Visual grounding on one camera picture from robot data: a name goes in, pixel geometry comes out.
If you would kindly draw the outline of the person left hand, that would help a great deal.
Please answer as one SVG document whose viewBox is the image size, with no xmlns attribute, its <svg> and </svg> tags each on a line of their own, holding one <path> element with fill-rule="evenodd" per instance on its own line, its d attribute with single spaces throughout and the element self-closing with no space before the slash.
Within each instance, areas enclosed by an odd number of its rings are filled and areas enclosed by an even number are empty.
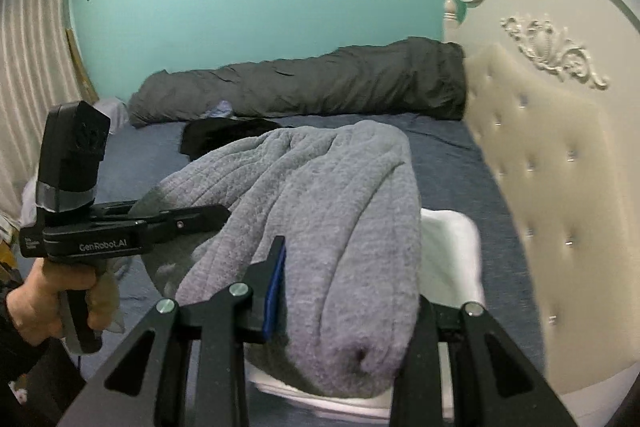
<svg viewBox="0 0 640 427">
<path fill-rule="evenodd" d="M 110 273 L 99 277 L 93 267 L 60 265 L 37 259 L 24 284 L 6 296 L 6 311 L 20 336 L 32 346 L 62 337 L 60 294 L 80 291 L 88 306 L 90 329 L 104 331 L 119 308 L 117 283 Z"/>
</svg>

